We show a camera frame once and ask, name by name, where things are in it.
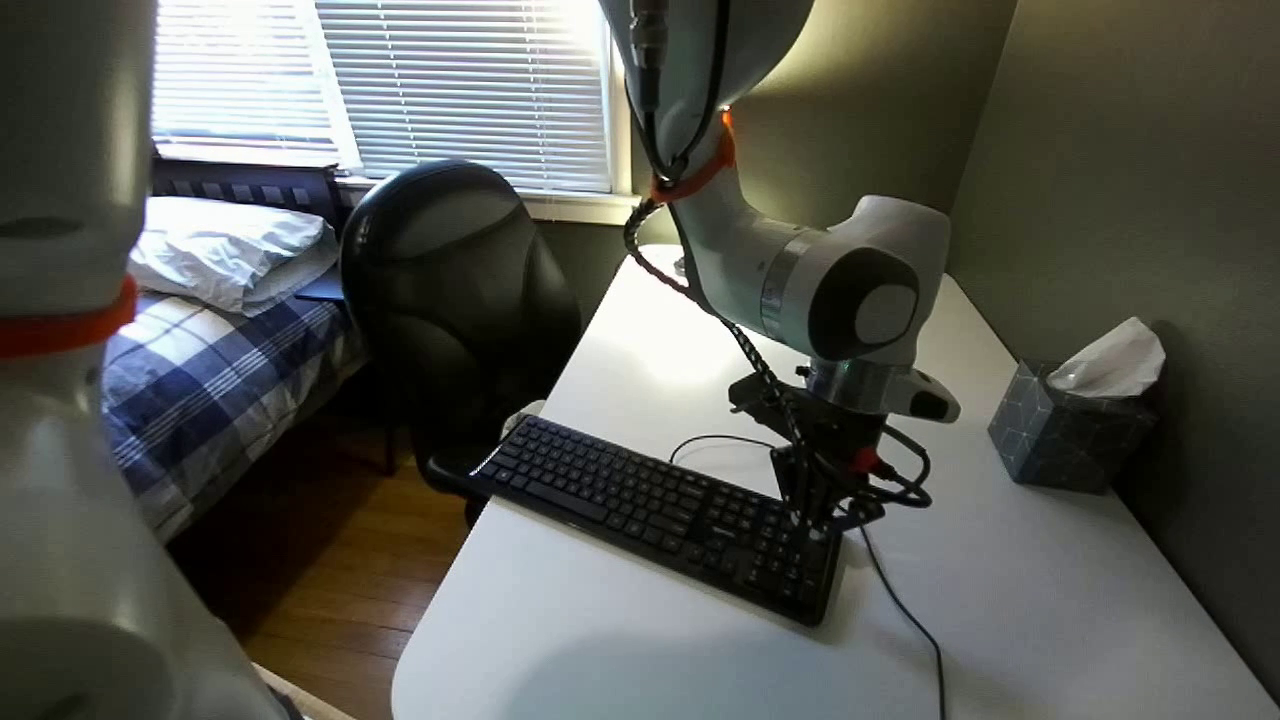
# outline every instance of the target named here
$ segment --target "black chair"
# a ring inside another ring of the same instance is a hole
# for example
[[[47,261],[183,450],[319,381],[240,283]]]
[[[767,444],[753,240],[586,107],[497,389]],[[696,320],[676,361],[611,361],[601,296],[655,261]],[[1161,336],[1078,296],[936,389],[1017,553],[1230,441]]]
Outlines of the black chair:
[[[385,179],[343,223],[343,293],[424,478],[466,495],[476,521],[484,495],[461,472],[553,391],[581,340],[577,293],[525,200],[465,158]]]

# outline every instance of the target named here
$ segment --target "desk surface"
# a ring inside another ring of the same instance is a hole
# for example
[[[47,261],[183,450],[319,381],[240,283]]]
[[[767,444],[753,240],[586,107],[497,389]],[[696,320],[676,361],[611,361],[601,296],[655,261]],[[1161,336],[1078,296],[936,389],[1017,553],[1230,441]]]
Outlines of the desk surface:
[[[801,363],[775,343],[762,357],[775,370]],[[965,415],[894,421],[931,450],[936,502],[893,508],[873,540],[948,651],[956,720],[1280,717],[1116,495],[1005,475],[982,427],[1013,357],[951,280],[919,366]],[[744,370],[707,314],[625,265],[544,415],[651,457],[696,431],[767,441],[722,402]],[[696,444],[680,459],[775,495],[758,446]],[[823,628],[801,632],[497,501],[411,632],[392,709],[409,720],[898,720],[936,717],[936,677],[852,535]]]

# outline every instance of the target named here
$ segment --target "window blinds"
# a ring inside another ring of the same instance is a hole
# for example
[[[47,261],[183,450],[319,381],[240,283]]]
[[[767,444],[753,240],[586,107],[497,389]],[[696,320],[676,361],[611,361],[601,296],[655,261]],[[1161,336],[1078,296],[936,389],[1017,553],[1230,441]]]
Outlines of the window blinds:
[[[520,190],[616,190],[596,0],[160,0],[160,144],[361,175],[465,156]]]
[[[361,169],[492,162],[607,190],[607,36],[592,0],[315,0]]]
[[[295,0],[160,0],[151,137],[336,158]]]

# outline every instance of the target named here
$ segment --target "pillow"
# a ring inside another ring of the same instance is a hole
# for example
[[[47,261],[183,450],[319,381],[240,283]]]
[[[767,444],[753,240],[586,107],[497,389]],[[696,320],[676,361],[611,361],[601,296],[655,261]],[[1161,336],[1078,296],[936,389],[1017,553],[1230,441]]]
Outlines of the pillow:
[[[148,293],[255,312],[323,277],[336,257],[331,227],[313,213],[151,194],[128,270]]]

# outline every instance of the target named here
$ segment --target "checkered blanket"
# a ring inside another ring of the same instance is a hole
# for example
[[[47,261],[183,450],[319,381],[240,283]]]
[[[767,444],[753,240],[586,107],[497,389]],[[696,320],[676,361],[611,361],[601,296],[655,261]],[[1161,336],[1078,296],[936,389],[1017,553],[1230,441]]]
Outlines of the checkered blanket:
[[[178,296],[139,298],[109,343],[103,421],[155,535],[177,535],[284,437],[336,343],[341,303],[220,314]]]

